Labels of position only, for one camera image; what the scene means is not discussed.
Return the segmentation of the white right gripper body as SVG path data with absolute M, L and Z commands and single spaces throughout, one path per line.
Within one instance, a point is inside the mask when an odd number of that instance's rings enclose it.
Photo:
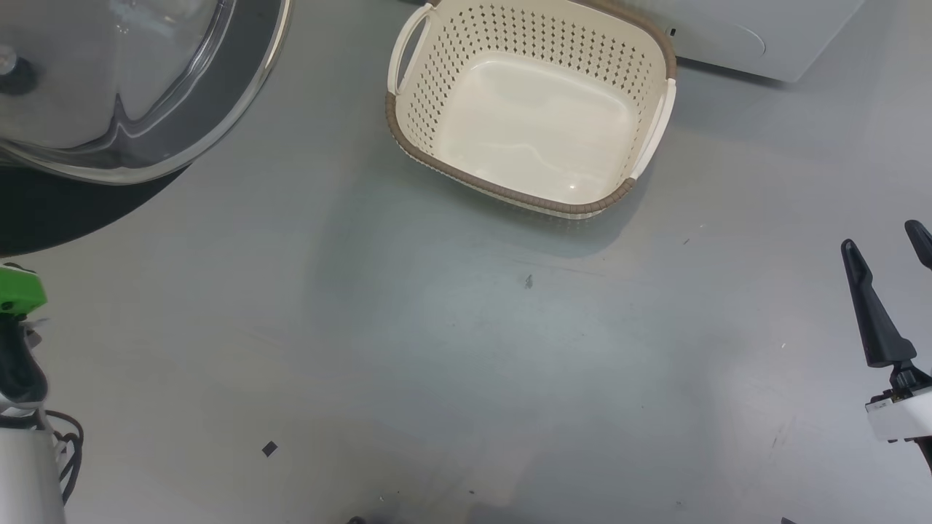
M 891 394 L 865 405 L 866 419 L 879 441 L 931 437 L 931 387 L 915 390 L 905 398 Z

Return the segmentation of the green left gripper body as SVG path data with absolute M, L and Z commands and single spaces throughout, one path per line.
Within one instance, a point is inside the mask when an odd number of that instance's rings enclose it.
M 2 315 L 28 316 L 47 304 L 47 293 L 36 272 L 14 264 L 3 264 L 0 302 Z

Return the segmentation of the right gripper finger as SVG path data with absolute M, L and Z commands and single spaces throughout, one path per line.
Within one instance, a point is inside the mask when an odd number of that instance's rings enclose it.
M 869 368 L 891 368 L 890 394 L 897 398 L 928 388 L 930 375 L 913 365 L 915 346 L 899 334 L 873 288 L 872 271 L 852 239 L 842 242 L 841 256 L 866 364 Z
M 918 220 L 904 222 L 904 230 L 911 242 L 913 252 L 919 262 L 929 271 L 932 269 L 932 236 L 931 232 Z

